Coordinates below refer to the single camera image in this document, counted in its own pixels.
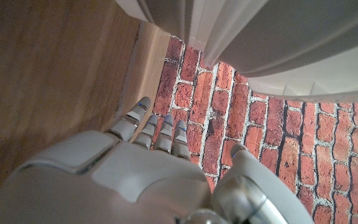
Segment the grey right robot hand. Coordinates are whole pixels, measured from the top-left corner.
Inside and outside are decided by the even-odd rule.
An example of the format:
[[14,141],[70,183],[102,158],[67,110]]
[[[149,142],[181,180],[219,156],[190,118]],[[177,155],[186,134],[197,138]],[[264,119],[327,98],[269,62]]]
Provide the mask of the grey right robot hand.
[[0,223],[311,223],[296,195],[242,144],[209,186],[186,124],[146,116],[142,98],[106,132],[84,131],[19,166],[0,188]]

